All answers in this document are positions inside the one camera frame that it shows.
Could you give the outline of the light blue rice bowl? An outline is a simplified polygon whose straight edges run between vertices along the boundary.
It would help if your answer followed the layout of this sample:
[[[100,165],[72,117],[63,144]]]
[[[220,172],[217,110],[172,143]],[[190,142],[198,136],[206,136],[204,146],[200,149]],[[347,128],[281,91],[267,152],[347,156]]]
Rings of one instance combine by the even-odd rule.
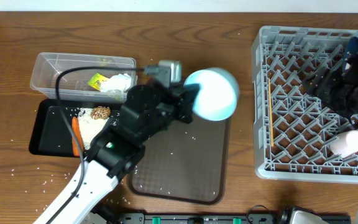
[[[239,85],[227,70],[218,67],[198,70],[189,75],[184,84],[200,86],[193,103],[193,112],[200,118],[222,121],[235,112],[239,100]]]

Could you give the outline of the white paper napkin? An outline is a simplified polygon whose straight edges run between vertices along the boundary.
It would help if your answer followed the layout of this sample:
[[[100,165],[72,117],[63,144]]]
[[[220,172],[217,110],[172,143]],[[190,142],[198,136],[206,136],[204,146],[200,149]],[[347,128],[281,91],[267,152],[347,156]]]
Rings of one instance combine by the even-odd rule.
[[[106,93],[124,93],[131,87],[131,82],[132,78],[127,73],[120,73],[102,82],[100,91]]]

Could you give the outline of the pink plastic cup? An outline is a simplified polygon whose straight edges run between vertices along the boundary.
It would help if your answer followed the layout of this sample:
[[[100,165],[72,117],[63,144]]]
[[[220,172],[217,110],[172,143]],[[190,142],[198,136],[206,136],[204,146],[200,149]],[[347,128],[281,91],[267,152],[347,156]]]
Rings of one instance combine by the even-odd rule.
[[[358,131],[352,130],[338,134],[336,140],[329,147],[333,154],[339,155],[342,158],[358,152]]]

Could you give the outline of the brown noodle clump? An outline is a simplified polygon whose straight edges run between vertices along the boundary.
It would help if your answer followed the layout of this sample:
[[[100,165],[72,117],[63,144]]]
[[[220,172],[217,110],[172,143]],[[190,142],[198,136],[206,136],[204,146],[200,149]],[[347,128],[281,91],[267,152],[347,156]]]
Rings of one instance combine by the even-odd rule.
[[[111,110],[108,107],[98,106],[93,108],[90,116],[97,120],[97,119],[108,119],[111,114]]]

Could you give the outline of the wooden chopstick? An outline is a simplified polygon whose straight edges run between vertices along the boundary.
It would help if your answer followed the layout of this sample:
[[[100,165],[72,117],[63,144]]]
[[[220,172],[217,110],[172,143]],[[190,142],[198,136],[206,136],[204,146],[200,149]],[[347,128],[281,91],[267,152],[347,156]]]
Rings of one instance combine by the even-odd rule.
[[[270,147],[274,147],[274,136],[273,136],[273,116],[272,116],[272,92],[271,92],[271,81],[267,79],[268,87],[268,112],[269,112],[269,130],[270,130]]]

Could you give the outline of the foil snack wrapper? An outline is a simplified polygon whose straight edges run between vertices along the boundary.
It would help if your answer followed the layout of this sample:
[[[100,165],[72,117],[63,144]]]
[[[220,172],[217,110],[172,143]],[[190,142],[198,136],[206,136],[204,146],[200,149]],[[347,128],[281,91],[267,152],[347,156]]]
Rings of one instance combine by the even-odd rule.
[[[109,78],[100,73],[95,73],[88,81],[88,85],[98,91],[101,91],[101,84],[108,81]]]

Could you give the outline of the orange carrot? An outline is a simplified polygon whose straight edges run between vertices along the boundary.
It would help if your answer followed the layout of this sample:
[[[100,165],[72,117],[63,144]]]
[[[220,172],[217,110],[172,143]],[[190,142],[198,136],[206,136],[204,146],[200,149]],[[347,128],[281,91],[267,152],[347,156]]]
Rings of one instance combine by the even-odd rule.
[[[79,157],[81,152],[84,152],[83,141],[80,132],[80,125],[77,117],[73,117],[71,121],[71,127],[75,134],[75,138],[72,138],[73,154],[75,157]]]

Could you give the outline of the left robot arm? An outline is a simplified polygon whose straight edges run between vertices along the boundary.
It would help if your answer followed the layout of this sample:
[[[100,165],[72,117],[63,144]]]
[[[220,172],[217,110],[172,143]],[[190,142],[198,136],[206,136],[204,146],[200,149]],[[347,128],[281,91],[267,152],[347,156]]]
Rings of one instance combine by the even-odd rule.
[[[121,106],[117,125],[94,139],[78,170],[36,223],[81,223],[144,157],[144,142],[174,120],[191,123],[198,84],[137,85]]]

